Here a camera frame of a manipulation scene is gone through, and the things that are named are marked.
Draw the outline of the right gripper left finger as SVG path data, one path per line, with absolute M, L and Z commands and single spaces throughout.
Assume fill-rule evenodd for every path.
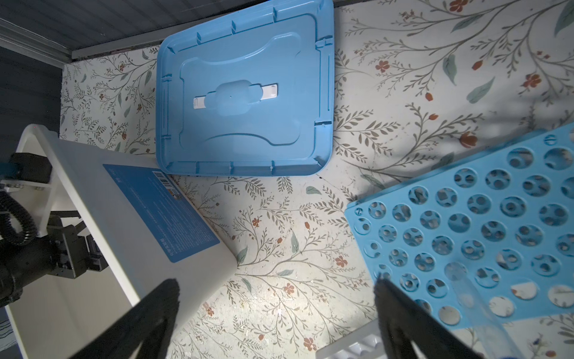
M 74 358 L 165 358 L 179 311 L 177 280 L 167 279 Z

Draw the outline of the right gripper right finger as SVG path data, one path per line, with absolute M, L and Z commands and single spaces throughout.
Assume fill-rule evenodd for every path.
M 444 329 L 391 281 L 378 278 L 374 286 L 378 327 L 388 358 L 478 358 L 476 352 Z

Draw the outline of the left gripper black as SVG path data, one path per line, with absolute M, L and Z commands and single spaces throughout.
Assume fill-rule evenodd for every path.
M 56 215 L 49 217 L 47 235 L 27 245 L 1 241 L 1 306 L 21 298 L 29 284 L 45 275 L 76 279 L 87 271 L 101 272 L 109 267 L 87 225 L 64 226 Z

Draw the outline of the white test tube rack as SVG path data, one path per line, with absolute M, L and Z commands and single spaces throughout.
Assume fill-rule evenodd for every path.
M 317 359 L 387 358 L 378 321 L 358 328 L 315 353 Z

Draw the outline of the white plastic storage bin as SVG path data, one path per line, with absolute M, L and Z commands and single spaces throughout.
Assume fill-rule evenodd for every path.
M 73 357 L 167 279 L 180 288 L 175 334 L 236 271 L 233 253 L 153 159 L 61 140 L 37 124 L 15 153 L 52 166 L 48 183 L 1 179 L 37 238 L 51 215 L 64 226 L 83 221 L 109 265 L 76 279 L 45 275 L 3 307 L 24 358 Z

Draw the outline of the long blue-capped test tube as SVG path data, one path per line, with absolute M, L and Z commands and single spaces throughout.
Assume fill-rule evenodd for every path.
M 524 358 L 508 332 L 503 329 L 478 290 L 472 285 L 463 266 L 460 263 L 448 264 L 445 267 L 445 276 L 450 280 L 463 313 L 487 354 L 491 358 Z

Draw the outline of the blue plastic bin lid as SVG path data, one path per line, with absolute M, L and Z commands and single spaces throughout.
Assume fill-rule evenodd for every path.
M 167 37 L 156 159 L 186 176 L 318 173 L 333 151 L 331 1 L 265 1 Z

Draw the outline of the blue test tube rack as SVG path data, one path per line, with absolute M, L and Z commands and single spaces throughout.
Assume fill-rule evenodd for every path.
M 467 328 L 459 265 L 501 322 L 573 311 L 573 126 L 536 131 L 348 205 L 373 279 Z

